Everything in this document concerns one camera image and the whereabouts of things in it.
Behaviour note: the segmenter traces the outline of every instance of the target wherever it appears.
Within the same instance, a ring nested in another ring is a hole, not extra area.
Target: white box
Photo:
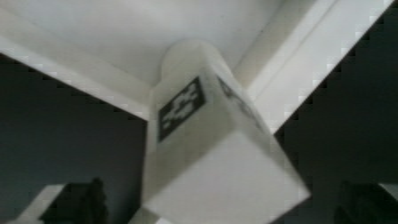
[[[217,50],[183,42],[153,91],[144,208],[174,224],[265,224],[309,192]]]

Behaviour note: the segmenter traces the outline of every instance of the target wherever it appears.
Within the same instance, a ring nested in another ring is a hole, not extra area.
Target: white ceiling
[[[169,46],[208,40],[235,67],[284,0],[0,0],[149,85]]]

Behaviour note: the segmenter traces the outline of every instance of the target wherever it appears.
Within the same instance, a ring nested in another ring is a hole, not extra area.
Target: dark background
[[[276,224],[331,224],[343,180],[398,183],[398,9],[276,133],[311,199]],[[146,121],[0,57],[0,223],[43,187],[105,181],[110,223],[139,208]]]

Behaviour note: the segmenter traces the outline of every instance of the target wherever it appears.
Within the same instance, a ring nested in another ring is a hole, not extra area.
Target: black and white pattern
[[[229,88],[229,86],[228,86],[228,84],[226,84],[226,82],[222,81],[220,78],[219,78],[219,82],[220,82],[220,88],[222,88],[222,92],[226,94],[228,99],[235,102],[242,113],[245,114],[247,118],[254,121],[258,129],[263,130],[261,125],[260,125],[260,121],[258,121],[254,113],[252,113],[252,109],[251,109],[245,101],[238,97],[238,94],[235,93],[233,89]]]
[[[158,141],[165,139],[185,120],[204,105],[204,94],[199,77],[178,93],[158,112]]]

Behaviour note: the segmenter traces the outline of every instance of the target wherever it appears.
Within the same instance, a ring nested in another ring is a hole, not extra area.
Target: black object
[[[165,139],[206,103],[199,77],[158,112],[158,141]]]
[[[336,224],[398,224],[398,201],[379,184],[343,182]]]
[[[45,211],[45,224],[107,224],[103,182],[69,183]]]

